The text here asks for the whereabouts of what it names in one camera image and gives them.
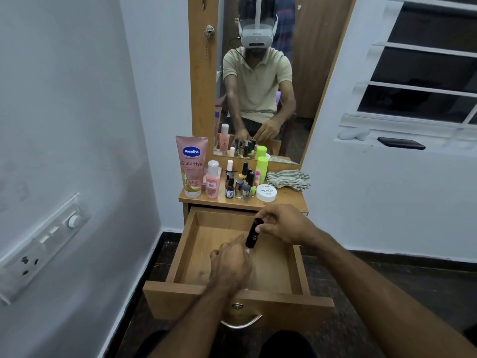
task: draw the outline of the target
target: mirror frame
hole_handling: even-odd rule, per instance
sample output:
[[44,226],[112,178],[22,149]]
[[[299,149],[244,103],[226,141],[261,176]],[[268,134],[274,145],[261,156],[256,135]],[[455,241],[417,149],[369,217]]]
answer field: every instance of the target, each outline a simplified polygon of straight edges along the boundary
[[[269,162],[268,170],[272,172],[283,171],[288,169],[301,169],[303,161],[308,150],[310,139],[315,129],[316,121],[318,119],[319,111],[323,103],[324,96],[330,83],[330,78],[338,58],[338,53],[341,49],[344,35],[348,28],[351,14],[355,7],[356,0],[351,3],[350,10],[346,22],[341,32],[340,41],[338,43],[337,51],[334,55],[330,71],[326,80],[325,88],[320,98],[319,106],[315,114],[310,134],[303,151],[303,156],[299,164]],[[211,37],[207,42],[207,57],[206,57],[206,39],[204,30],[207,25],[217,30],[218,22],[218,0],[205,0],[205,11],[202,10],[201,0],[188,0],[188,17],[189,17],[189,57],[190,57],[190,93],[192,106],[192,135],[198,137],[207,137],[207,153],[206,162],[216,160],[219,162],[222,169],[227,168],[227,161],[232,159],[233,170],[239,172],[242,170],[244,161],[248,161],[248,166],[255,169],[257,161],[255,159],[244,159],[240,157],[229,156],[215,156],[213,154],[213,131],[214,131],[214,116],[215,113],[215,94],[217,85],[217,40]]]

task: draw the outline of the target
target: open drawer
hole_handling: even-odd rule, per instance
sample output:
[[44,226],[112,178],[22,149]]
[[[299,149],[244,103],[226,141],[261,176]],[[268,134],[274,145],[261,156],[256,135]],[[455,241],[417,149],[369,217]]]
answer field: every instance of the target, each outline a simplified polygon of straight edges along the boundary
[[[254,213],[192,207],[164,282],[146,281],[144,294],[154,318],[178,319],[209,281],[212,250],[247,234]],[[226,306],[222,323],[307,331],[334,308],[331,298],[311,296],[300,248],[260,234],[250,250],[253,272],[247,289]]]

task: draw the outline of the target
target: white window frame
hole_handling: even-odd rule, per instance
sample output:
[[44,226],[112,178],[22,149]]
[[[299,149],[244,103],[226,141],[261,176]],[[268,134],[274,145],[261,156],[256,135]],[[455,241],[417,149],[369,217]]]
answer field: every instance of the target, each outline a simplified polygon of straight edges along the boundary
[[[381,83],[381,82],[372,82],[371,78],[376,69],[376,66],[381,58],[383,50],[385,47],[394,47],[407,50],[417,50],[425,51],[438,54],[447,54],[447,55],[456,55],[456,56],[465,56],[471,58],[477,58],[477,53],[457,51],[457,50],[447,50],[434,47],[422,47],[417,45],[408,45],[408,44],[399,44],[388,42],[391,31],[397,21],[401,8],[404,5],[404,2],[412,2],[417,4],[424,5],[436,5],[447,8],[469,10],[477,12],[477,5],[472,4],[463,4],[450,1],[442,0],[385,0],[385,7],[382,14],[382,19],[379,20],[376,25],[379,31],[373,36],[373,41],[369,44],[369,50],[366,54],[363,67],[361,68],[359,79],[355,80],[353,87],[352,95],[347,112],[343,114],[340,126],[347,127],[368,127],[370,129],[378,130],[388,130],[390,132],[401,132],[409,133],[414,129],[417,134],[424,134],[428,136],[444,136],[449,137],[457,136],[458,133],[462,130],[468,130],[472,134],[477,135],[477,126],[468,124],[472,118],[477,113],[477,93],[468,93],[460,92],[454,90],[442,90],[442,89],[433,89],[433,88],[423,88],[409,85],[401,84],[391,84],[391,83]],[[468,96],[476,98],[476,104],[471,112],[467,115],[465,120],[462,123],[453,123],[453,122],[444,122],[444,121],[434,121],[426,120],[419,118],[409,118],[405,116],[394,116],[387,114],[374,114],[367,112],[358,112],[358,107],[361,103],[361,100],[364,96],[364,93],[368,85],[379,85],[392,88],[400,89],[409,89],[409,90],[421,90],[436,92],[440,94],[451,94],[459,96]]]

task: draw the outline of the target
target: vaseline logo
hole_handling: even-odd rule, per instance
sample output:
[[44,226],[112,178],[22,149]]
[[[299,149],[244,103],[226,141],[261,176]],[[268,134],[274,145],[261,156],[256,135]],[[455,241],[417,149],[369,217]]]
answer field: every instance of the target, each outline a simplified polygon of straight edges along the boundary
[[184,156],[187,157],[199,157],[200,156],[200,150],[197,147],[186,147],[184,148]]

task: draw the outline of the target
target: white switch plate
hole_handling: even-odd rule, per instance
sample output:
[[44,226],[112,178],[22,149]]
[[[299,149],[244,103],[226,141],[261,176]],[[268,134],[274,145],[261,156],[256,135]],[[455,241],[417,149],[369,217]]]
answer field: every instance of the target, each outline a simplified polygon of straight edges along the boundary
[[[82,217],[82,224],[77,228],[68,226],[68,220],[73,215]],[[0,259],[0,298],[11,304],[88,219],[86,204],[77,193],[27,239],[3,256]]]

